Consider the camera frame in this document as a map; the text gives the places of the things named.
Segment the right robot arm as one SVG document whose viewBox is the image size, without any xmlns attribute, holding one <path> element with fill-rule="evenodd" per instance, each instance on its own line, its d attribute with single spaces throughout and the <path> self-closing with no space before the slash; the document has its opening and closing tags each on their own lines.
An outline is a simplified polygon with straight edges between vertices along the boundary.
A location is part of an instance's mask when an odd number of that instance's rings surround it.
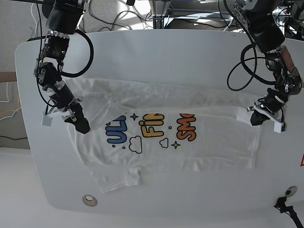
<svg viewBox="0 0 304 228">
<path fill-rule="evenodd" d="M 84 6 L 83 0 L 54 1 L 46 23 L 49 32 L 40 40 L 40 50 L 34 70 L 38 91 L 45 91 L 49 97 L 44 101 L 47 107 L 43 113 L 42 124 L 51 125 L 52 113 L 49 108 L 52 107 L 55 114 L 59 114 L 64 122 L 72 124 L 76 131 L 82 134 L 90 131 L 89 122 L 80 104 L 82 99 L 72 94 L 63 77 L 77 78 L 83 75 L 93 62 L 93 43 L 85 32 L 77 28 L 84 14 Z M 87 41 L 90 55 L 88 63 L 81 71 L 67 73 L 63 71 L 63 61 L 69 47 L 69 37 L 74 33 L 81 35 Z"/>
</svg>

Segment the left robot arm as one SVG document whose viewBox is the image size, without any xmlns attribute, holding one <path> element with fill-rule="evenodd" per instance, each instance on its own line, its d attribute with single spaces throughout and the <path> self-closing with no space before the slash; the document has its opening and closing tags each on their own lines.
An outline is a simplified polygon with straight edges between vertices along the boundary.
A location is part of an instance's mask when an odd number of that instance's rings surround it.
<svg viewBox="0 0 304 228">
<path fill-rule="evenodd" d="M 266 120 L 275 120 L 289 97 L 299 94 L 304 86 L 287 47 L 283 45 L 285 37 L 272 16 L 279 3 L 278 0 L 237 0 L 235 4 L 240 23 L 253 39 L 253 43 L 241 53 L 241 65 L 254 79 L 270 86 L 266 96 L 248 108 L 252 112 L 252 126 L 259 126 Z M 250 49 L 258 49 L 265 55 L 265 64 L 273 73 L 273 81 L 261 78 L 247 67 L 245 53 Z"/>
</svg>

